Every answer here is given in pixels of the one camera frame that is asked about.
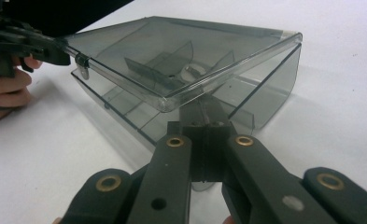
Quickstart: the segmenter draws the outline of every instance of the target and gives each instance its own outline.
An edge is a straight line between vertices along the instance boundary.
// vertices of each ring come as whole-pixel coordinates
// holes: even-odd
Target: screw hole
[[[183,143],[183,139],[175,137],[168,139],[166,145],[168,145],[169,147],[181,147],[183,146]]]
[[[253,145],[253,140],[246,136],[238,136],[235,138],[235,142],[241,146],[249,147]]]
[[[155,210],[163,210],[166,207],[166,200],[162,198],[156,198],[151,202],[151,207]]]
[[[319,174],[317,181],[328,189],[341,190],[345,188],[343,180],[332,174]]]
[[[116,189],[121,184],[121,178],[118,175],[105,175],[96,182],[96,188],[101,192],[109,192]]]

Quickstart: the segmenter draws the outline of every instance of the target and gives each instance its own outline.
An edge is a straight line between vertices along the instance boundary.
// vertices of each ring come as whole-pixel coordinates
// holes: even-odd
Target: transparent plastic box
[[[154,144],[178,109],[204,94],[220,101],[238,132],[262,127],[293,88],[302,35],[152,17],[65,41],[83,89]]]

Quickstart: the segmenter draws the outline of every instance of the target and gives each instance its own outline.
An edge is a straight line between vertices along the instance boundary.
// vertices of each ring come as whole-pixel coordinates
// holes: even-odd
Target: white background
[[[367,190],[367,1],[136,0],[88,29],[150,16],[303,33],[293,92],[256,136],[293,174],[325,166]],[[0,224],[51,223],[94,173],[133,172],[151,154],[70,77],[32,74],[33,101],[0,120]],[[220,185],[193,193],[191,223],[222,223]]]

